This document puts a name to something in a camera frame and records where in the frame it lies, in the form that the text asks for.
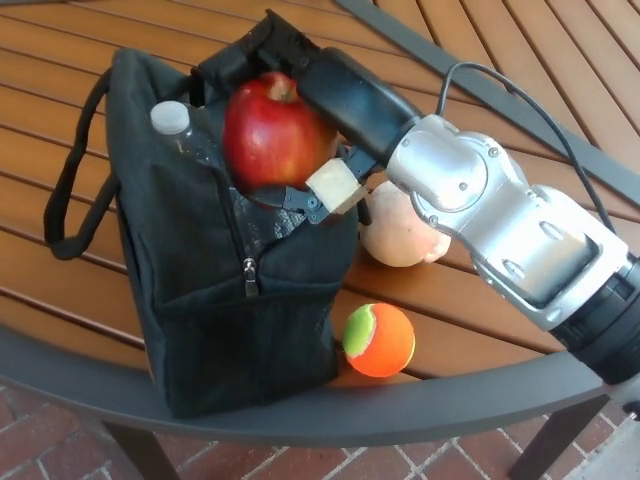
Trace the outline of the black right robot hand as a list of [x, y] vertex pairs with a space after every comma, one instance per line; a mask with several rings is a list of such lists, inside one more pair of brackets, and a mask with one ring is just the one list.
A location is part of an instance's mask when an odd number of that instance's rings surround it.
[[201, 100], [210, 86], [231, 97], [243, 83], [269, 72], [295, 80], [301, 100], [354, 147], [312, 175], [303, 190], [259, 187], [249, 199], [302, 213], [312, 224], [350, 210], [363, 197], [367, 177], [388, 164], [417, 123], [419, 111], [351, 56], [319, 47], [272, 10], [239, 40], [192, 68], [191, 92]]

